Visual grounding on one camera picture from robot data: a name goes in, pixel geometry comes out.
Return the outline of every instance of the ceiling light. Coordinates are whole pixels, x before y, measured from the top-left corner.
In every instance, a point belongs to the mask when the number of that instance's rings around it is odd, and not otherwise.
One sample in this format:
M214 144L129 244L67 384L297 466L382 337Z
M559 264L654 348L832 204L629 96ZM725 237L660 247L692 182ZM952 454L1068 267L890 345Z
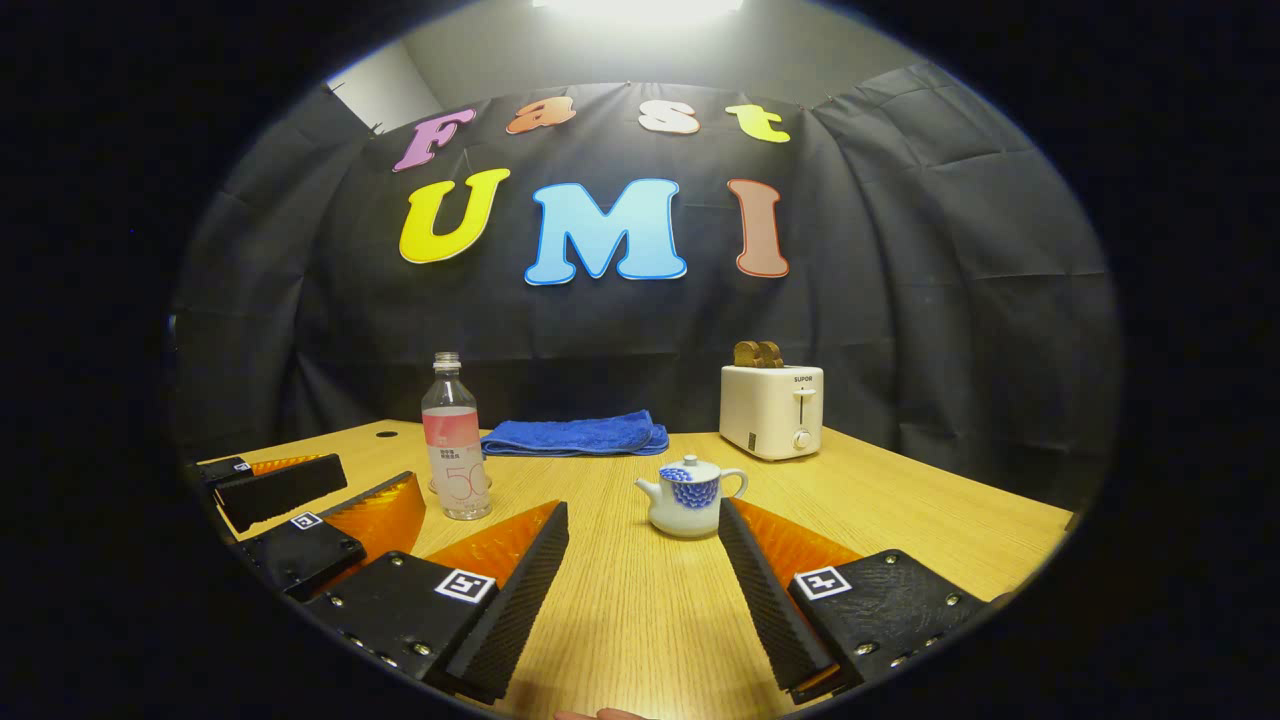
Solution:
M739 10L742 0L534 0L534 8L622 19L655 15L707 17Z

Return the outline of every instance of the teapot lid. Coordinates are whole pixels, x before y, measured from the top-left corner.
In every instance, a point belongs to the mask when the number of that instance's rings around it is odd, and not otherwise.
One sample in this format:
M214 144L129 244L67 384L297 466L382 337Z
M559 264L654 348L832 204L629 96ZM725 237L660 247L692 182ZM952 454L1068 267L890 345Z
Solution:
M719 477L719 465L686 455L682 460L667 462L658 470L663 479L673 483L705 483Z

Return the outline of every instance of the water bottle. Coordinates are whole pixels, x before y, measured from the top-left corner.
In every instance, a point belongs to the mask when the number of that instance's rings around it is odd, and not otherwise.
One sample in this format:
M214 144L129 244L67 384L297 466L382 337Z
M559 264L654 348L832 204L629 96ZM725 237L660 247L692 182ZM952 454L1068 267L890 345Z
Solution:
M422 432L431 461L428 489L440 497L440 506L449 518L484 518L493 506L480 451L476 398L458 379L462 363L457 352L436 352L431 366L435 368L435 383L422 396Z

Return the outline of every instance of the hand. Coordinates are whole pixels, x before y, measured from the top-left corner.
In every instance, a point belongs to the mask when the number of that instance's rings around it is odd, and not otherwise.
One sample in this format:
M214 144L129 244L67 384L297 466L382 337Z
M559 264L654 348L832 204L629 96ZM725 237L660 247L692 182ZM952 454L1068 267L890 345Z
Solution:
M649 720L648 717L640 717L635 712L627 712L626 710L618 710L616 707L605 707L595 714L595 717L590 715L582 715L580 712L570 712L568 710L557 710L553 715L556 720Z

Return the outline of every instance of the white wall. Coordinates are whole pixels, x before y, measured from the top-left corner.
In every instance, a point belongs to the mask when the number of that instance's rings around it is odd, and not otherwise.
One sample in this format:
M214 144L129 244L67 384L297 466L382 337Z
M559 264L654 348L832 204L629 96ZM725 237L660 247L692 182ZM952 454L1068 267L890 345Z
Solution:
M366 56L328 82L366 126L379 135L434 115L443 108L399 41Z
M644 6L644 0L636 0ZM479 0L402 40L444 108L538 87L672 82L806 106L920 55L808 0L744 0L690 20L566 15L531 0Z

